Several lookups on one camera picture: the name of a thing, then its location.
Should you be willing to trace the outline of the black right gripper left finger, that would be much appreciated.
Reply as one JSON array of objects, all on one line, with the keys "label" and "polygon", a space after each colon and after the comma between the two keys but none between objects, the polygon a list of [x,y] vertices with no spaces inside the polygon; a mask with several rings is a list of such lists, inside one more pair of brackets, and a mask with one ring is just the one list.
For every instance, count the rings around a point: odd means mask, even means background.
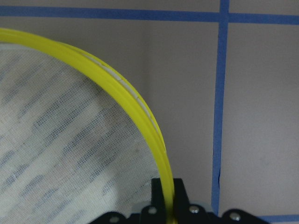
[{"label": "black right gripper left finger", "polygon": [[166,223],[166,208],[162,191],[162,184],[159,178],[153,178],[151,180],[151,201],[141,210],[140,223]]}]

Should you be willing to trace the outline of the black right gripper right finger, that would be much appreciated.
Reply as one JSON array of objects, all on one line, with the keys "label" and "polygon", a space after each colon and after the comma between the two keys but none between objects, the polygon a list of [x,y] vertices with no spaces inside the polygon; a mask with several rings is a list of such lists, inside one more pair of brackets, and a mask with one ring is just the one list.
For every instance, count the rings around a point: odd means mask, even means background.
[{"label": "black right gripper right finger", "polygon": [[204,207],[191,203],[183,180],[174,179],[173,214],[178,224],[207,224],[208,216]]}]

